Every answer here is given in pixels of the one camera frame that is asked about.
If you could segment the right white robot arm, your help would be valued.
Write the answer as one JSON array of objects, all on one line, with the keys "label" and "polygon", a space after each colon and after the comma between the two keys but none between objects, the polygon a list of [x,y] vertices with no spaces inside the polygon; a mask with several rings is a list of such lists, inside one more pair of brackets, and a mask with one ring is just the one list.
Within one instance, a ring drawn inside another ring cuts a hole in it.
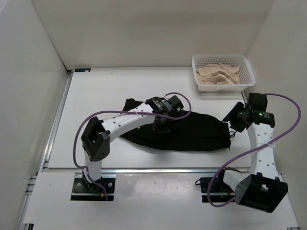
[{"label": "right white robot arm", "polygon": [[248,173],[225,168],[216,178],[220,191],[234,192],[236,204],[272,213],[288,192],[288,185],[279,178],[275,166],[273,139],[275,119],[266,111],[267,96],[250,93],[246,104],[237,103],[223,119],[236,132],[247,131],[251,160]]}]

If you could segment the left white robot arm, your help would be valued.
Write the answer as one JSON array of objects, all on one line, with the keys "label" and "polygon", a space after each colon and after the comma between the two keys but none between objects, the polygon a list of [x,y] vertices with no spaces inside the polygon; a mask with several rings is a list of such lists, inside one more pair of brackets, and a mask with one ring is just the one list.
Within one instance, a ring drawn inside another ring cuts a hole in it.
[{"label": "left white robot arm", "polygon": [[86,166],[83,169],[84,186],[90,192],[102,191],[102,160],[110,153],[110,143],[129,131],[144,125],[165,128],[168,117],[182,117],[183,108],[177,96],[169,99],[153,97],[129,110],[129,113],[105,120],[97,116],[89,119],[81,141],[83,144]]}]

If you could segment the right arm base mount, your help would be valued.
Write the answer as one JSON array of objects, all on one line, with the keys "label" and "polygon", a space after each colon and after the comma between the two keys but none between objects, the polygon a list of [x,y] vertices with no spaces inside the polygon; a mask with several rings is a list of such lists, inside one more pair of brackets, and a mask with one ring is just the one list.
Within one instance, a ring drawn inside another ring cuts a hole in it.
[{"label": "right arm base mount", "polygon": [[[223,181],[225,173],[229,173],[229,171],[238,177],[238,179],[235,179],[235,185],[248,175],[246,172],[231,167],[225,167],[222,169],[219,175],[214,179],[210,188],[210,197],[213,203],[224,203],[235,197],[234,190]],[[211,179],[211,177],[200,177],[195,181],[195,186],[201,188],[203,203],[208,203],[207,190]]]}]

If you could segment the black trousers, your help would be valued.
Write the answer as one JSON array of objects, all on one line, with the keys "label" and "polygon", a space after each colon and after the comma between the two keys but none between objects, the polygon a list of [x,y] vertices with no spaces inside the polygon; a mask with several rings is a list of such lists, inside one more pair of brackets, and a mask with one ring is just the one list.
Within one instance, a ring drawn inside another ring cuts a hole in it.
[{"label": "black trousers", "polygon": [[143,125],[121,137],[155,150],[208,152],[231,146],[227,123],[211,115],[196,112],[191,112],[184,119],[168,120],[161,126]]}]

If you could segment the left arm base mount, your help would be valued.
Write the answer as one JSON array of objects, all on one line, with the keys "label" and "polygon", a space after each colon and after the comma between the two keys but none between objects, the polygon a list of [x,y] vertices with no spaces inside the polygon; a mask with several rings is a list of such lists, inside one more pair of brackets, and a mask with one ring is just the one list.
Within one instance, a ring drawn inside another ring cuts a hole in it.
[{"label": "left arm base mount", "polygon": [[114,201],[116,178],[114,176],[101,177],[96,183],[88,182],[83,173],[76,173],[71,190],[72,201]]}]

